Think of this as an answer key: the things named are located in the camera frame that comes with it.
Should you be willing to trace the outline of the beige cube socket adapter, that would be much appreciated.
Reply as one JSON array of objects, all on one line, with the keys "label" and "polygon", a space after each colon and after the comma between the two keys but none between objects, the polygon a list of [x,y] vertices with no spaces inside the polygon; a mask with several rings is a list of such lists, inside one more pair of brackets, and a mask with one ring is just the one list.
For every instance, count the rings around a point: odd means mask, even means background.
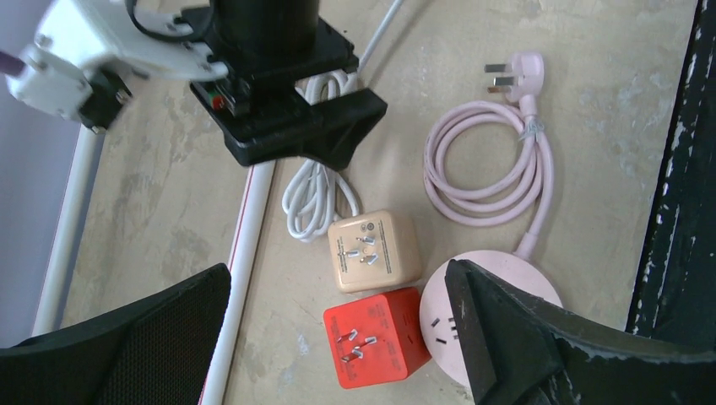
[{"label": "beige cube socket adapter", "polygon": [[336,285],[346,294],[413,283],[424,270],[414,222],[405,213],[341,219],[328,227],[328,244]]}]

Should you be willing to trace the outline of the red cube socket adapter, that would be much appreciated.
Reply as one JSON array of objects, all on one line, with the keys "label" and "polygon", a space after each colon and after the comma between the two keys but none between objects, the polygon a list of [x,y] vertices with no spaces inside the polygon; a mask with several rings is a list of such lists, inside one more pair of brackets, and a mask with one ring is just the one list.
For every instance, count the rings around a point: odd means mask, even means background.
[{"label": "red cube socket adapter", "polygon": [[420,292],[395,289],[323,312],[328,346],[344,389],[403,381],[431,360],[419,320]]}]

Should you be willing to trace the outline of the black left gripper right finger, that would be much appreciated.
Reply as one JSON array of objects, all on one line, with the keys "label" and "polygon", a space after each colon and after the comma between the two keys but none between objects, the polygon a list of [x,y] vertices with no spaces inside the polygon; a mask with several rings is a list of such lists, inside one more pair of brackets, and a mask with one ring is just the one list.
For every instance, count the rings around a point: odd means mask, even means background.
[{"label": "black left gripper right finger", "polygon": [[445,284],[478,404],[712,404],[715,354],[606,327],[461,259]]}]

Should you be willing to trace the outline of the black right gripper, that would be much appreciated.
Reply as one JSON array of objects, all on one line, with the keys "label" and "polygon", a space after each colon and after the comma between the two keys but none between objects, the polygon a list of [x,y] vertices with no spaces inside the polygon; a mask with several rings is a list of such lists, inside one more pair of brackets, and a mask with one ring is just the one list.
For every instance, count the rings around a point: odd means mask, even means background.
[{"label": "black right gripper", "polygon": [[353,44],[321,19],[316,1],[213,1],[181,16],[207,26],[209,58],[228,69],[189,87],[244,167],[303,157],[343,170],[387,111],[370,89],[315,103],[296,90],[302,79],[359,66]]}]

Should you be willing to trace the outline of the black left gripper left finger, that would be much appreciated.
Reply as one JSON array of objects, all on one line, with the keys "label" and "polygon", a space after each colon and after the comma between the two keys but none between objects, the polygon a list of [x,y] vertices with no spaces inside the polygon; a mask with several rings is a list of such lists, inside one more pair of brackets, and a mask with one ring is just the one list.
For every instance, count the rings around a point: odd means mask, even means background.
[{"label": "black left gripper left finger", "polygon": [[1,351],[3,404],[197,404],[230,298],[216,264]]}]

